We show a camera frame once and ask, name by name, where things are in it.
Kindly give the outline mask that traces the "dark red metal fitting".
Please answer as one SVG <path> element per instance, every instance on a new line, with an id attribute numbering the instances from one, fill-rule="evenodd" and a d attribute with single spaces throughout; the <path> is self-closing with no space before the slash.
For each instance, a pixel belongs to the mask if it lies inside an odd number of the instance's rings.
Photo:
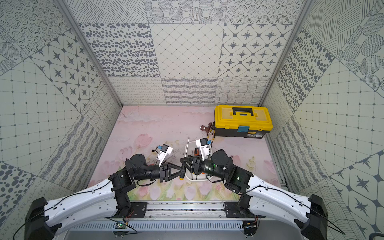
<path id="1" fill-rule="evenodd" d="M 201 125 L 200 130 L 206 132 L 207 135 L 209 135 L 212 129 L 212 125 L 213 123 L 209 123 L 207 126 Z"/>

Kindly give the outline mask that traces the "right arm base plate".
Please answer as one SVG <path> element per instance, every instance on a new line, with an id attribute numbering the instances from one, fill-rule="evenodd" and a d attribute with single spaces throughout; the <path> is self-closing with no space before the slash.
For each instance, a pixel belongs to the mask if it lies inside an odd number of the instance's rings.
<path id="1" fill-rule="evenodd" d="M 251 196 L 241 196 L 238 202 L 224 202 L 223 207 L 227 218 L 265 218 L 263 215 L 254 215 L 250 211 Z"/>

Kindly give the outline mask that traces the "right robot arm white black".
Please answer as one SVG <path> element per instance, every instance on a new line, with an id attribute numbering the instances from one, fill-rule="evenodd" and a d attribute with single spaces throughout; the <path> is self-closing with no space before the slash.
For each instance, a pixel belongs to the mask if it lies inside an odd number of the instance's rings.
<path id="1" fill-rule="evenodd" d="M 211 159 L 188 156 L 180 160 L 189 172 L 217 177 L 226 189 L 240 196 L 229 210 L 242 217 L 264 216 L 298 229 L 308 240 L 325 240 L 328 236 L 328 211 L 317 195 L 300 196 L 267 183 L 253 173 L 235 165 L 224 150 Z"/>

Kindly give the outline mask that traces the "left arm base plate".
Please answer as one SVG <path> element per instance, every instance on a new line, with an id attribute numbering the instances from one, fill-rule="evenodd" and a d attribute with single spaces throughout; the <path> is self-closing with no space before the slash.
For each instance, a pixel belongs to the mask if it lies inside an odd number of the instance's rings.
<path id="1" fill-rule="evenodd" d="M 129 202 L 127 206 L 118 206 L 117 212 L 111 218 L 134 218 L 143 219 L 147 212 L 147 202 Z"/>

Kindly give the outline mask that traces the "yellow black toolbox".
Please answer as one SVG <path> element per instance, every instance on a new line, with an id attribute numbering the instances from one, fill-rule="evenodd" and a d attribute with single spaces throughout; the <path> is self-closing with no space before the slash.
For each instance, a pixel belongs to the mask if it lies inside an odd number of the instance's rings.
<path id="1" fill-rule="evenodd" d="M 265 107 L 215 107 L 213 129 L 218 137 L 262 139 L 273 127 L 269 111 Z"/>

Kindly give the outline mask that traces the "medium orange black screwdriver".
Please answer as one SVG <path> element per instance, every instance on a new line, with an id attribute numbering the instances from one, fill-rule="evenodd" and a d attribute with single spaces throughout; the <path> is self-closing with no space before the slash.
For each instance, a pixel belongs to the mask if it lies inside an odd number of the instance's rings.
<path id="1" fill-rule="evenodd" d="M 200 149 L 199 148 L 195 148 L 194 149 L 194 156 L 200 156 L 201 153 L 200 153 Z"/>

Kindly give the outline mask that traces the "white plastic storage box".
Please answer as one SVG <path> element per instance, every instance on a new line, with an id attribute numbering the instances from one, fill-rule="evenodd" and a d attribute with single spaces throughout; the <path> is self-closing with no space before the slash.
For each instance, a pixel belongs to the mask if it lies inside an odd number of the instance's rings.
<path id="1" fill-rule="evenodd" d="M 197 148 L 196 141 L 191 141 L 188 146 L 187 156 L 189 154 L 194 155 L 195 148 Z M 200 175 L 196 175 L 194 173 L 188 172 L 186 173 L 186 176 L 188 176 L 189 181 L 191 182 L 204 182 L 204 181 L 211 180 L 213 178 L 213 176 L 209 177 L 207 174 L 204 174 L 204 173 L 201 173 Z"/>

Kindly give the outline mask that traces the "aluminium mounting rail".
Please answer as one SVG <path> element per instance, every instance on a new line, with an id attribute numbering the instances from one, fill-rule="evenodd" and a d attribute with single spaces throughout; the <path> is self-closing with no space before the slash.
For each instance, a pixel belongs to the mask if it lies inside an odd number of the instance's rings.
<path id="1" fill-rule="evenodd" d="M 214 219 L 227 218 L 220 202 L 205 203 L 170 203 L 170 202 L 147 202 L 147 212 L 145 218 L 149 219 Z M 310 210 L 303 204 L 296 202 L 289 205 L 287 210 L 276 207 L 271 203 L 261 199 L 252 198 L 250 202 L 250 211 L 254 215 L 263 215 L 284 223 L 294 225 L 296 221 L 305 223 L 309 220 Z M 55 207 L 50 213 L 47 213 L 52 224 L 80 224 L 87 223 L 100 218 L 111 217 L 117 212 L 117 203 L 114 199 L 102 201 L 86 208 L 74 208 L 63 203 Z M 227 218 L 227 219 L 249 219 L 255 218 Z"/>

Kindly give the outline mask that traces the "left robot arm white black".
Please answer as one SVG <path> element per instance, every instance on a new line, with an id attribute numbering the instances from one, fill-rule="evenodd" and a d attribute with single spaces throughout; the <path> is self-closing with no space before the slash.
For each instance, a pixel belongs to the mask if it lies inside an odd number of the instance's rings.
<path id="1" fill-rule="evenodd" d="M 99 184 L 56 200 L 34 200 L 28 210 L 24 230 L 26 240 L 52 240 L 77 225 L 101 218 L 126 219 L 133 215 L 128 193 L 139 180 L 169 182 L 185 176 L 185 167 L 172 163 L 147 165 L 142 154 L 125 161 L 125 166 Z"/>

